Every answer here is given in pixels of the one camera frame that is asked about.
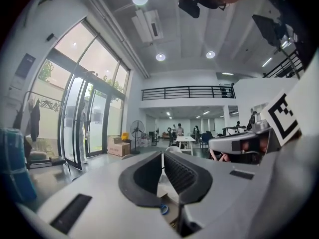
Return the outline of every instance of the glass door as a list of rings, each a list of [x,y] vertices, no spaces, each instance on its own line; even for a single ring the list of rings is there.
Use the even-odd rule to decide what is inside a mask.
[[[94,85],[88,88],[90,93],[87,114],[89,137],[85,141],[85,149],[86,156],[92,157],[103,153],[104,115],[108,95],[97,90]]]
[[[66,96],[61,124],[61,147],[67,162],[82,169],[81,159],[84,157],[83,142],[83,111],[85,110],[84,95],[88,82],[81,77],[73,76]]]
[[[108,136],[121,135],[124,94],[86,72],[69,82],[61,113],[61,153],[82,169],[86,158],[107,153]]]

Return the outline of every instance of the ceiling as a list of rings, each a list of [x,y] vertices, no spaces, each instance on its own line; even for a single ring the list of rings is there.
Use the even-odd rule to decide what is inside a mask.
[[[163,39],[142,43],[133,24],[137,6],[132,0],[103,0],[128,37],[149,73],[161,71],[212,69],[216,72],[241,73],[256,76],[271,71],[285,57],[274,55],[275,48],[263,39],[253,14],[273,19],[279,12],[267,0],[241,0],[225,11],[209,10],[199,5],[201,13],[194,19],[178,8],[178,0],[149,0],[140,9],[156,9],[163,31]],[[287,53],[294,45],[286,48]],[[208,51],[216,53],[207,59]],[[156,55],[163,53],[166,60],[159,62]],[[262,67],[270,57],[273,60]]]
[[[147,115],[159,119],[168,119],[167,112],[173,119],[195,119],[197,116],[201,116],[201,119],[210,119],[224,115],[223,106],[146,108],[144,111]],[[230,113],[236,111],[238,111],[237,106],[229,106]]]

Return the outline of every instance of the concrete floor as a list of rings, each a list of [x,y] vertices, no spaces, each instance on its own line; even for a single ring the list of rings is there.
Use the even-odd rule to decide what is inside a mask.
[[[162,151],[168,148],[169,141],[160,139],[157,146],[139,147],[138,151],[143,153]],[[199,147],[199,144],[193,145],[194,156],[209,158],[209,152],[205,152]],[[121,159],[109,154],[101,154],[96,157],[88,158],[88,164],[83,164],[82,171],[70,166],[71,174],[67,165],[49,166],[43,168],[30,169],[29,174],[34,184],[37,198],[29,203],[25,203],[34,212],[54,193],[70,184],[73,179],[81,176],[82,174],[92,171],[98,167],[105,166],[112,162],[118,162]]]

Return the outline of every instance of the black railing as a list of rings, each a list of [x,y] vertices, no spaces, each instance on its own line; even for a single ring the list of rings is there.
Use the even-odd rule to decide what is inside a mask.
[[[304,69],[296,50],[293,53],[291,53],[289,57],[292,60],[298,72]],[[288,58],[286,58],[278,66],[276,66],[273,70],[271,70],[268,74],[266,74],[264,78],[271,78],[271,77],[291,78],[293,75],[295,75],[295,72],[293,71],[293,67],[291,66],[291,63],[288,60]]]
[[[174,98],[236,98],[232,87],[180,86],[142,90],[142,101]]]

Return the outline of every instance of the black camera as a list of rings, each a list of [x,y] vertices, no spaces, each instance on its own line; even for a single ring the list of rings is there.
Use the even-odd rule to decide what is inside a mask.
[[[193,18],[199,18],[200,9],[195,0],[179,0],[178,7],[187,12]]]

